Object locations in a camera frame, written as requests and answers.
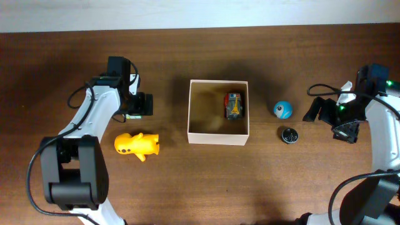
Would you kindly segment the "red grey toy car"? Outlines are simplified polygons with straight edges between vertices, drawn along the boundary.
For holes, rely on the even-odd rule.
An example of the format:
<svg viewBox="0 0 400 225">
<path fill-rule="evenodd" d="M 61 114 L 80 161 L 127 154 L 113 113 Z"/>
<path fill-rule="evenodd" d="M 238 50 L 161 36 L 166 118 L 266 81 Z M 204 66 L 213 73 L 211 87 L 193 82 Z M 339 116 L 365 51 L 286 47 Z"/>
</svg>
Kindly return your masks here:
<svg viewBox="0 0 400 225">
<path fill-rule="evenodd" d="M 243 117 L 241 94 L 228 92 L 224 97 L 224 117 L 228 120 L 237 120 Z"/>
</svg>

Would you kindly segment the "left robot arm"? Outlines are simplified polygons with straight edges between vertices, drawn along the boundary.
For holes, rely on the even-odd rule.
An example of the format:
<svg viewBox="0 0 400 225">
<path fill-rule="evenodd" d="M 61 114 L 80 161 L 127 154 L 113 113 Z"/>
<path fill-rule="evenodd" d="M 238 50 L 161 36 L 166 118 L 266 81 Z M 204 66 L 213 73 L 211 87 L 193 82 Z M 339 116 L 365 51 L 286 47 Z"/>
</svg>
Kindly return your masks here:
<svg viewBox="0 0 400 225">
<path fill-rule="evenodd" d="M 82 89 L 86 97 L 71 122 L 54 137 L 45 137 L 34 154 L 40 159 L 44 198 L 61 217 L 84 224 L 125 224 L 108 200 L 109 176 L 100 142 L 115 115 L 153 115 L 153 96 L 139 92 L 133 62 L 110 56 L 107 71 Z"/>
</svg>

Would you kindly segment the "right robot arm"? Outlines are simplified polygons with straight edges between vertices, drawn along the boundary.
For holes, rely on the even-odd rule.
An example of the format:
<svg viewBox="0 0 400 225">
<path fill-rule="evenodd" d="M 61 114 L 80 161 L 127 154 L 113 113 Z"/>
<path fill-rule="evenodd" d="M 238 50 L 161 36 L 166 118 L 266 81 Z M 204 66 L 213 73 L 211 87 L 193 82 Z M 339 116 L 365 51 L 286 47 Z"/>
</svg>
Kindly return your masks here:
<svg viewBox="0 0 400 225">
<path fill-rule="evenodd" d="M 334 139 L 354 144 L 359 125 L 371 132 L 372 171 L 351 177 L 334 190 L 324 214 L 303 214 L 296 224 L 399 224 L 399 83 L 389 69 L 365 65 L 354 88 L 314 94 L 304 121 L 320 119 L 331 125 Z"/>
</svg>

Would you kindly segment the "white cardboard box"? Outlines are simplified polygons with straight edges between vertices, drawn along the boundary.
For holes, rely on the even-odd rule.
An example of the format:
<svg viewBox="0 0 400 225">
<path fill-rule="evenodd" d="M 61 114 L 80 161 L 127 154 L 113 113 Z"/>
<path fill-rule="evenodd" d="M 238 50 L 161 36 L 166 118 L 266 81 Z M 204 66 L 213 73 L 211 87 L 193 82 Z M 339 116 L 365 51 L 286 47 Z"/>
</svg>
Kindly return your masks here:
<svg viewBox="0 0 400 225">
<path fill-rule="evenodd" d="M 225 96 L 241 95 L 243 117 L 224 117 Z M 247 81 L 190 80 L 187 138 L 190 144 L 243 146 L 250 133 L 249 87 Z"/>
</svg>

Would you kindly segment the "yellow toy dog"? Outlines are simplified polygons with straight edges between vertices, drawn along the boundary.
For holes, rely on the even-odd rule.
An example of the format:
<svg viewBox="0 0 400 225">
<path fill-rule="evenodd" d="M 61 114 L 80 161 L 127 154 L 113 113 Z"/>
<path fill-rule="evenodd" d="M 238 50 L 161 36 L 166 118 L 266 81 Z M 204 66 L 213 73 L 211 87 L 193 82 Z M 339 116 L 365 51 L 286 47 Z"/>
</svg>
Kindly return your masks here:
<svg viewBox="0 0 400 225">
<path fill-rule="evenodd" d="M 141 162 L 144 162 L 147 155 L 159 154 L 159 135 L 140 132 L 132 136 L 124 133 L 115 138 L 114 147 L 119 154 L 134 154 Z"/>
</svg>

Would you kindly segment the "blue toy ball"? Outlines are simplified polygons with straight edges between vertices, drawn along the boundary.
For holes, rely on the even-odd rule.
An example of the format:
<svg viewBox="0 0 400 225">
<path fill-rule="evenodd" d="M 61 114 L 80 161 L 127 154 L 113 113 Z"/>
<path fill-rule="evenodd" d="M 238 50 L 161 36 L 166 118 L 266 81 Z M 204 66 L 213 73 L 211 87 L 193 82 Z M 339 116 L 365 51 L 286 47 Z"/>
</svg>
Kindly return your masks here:
<svg viewBox="0 0 400 225">
<path fill-rule="evenodd" d="M 287 101 L 279 101 L 274 106 L 274 114 L 279 119 L 288 119 L 293 114 L 293 107 Z"/>
</svg>

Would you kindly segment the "colourful puzzle cube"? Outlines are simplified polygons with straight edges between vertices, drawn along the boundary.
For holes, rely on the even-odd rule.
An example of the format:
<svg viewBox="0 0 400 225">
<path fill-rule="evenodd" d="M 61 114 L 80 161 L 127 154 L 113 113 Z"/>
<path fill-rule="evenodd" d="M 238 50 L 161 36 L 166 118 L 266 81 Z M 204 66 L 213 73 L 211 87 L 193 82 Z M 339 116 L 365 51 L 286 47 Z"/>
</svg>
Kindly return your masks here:
<svg viewBox="0 0 400 225">
<path fill-rule="evenodd" d="M 129 114 L 126 114 L 125 115 L 125 118 L 126 119 L 142 119 L 142 115 L 129 115 Z"/>
</svg>

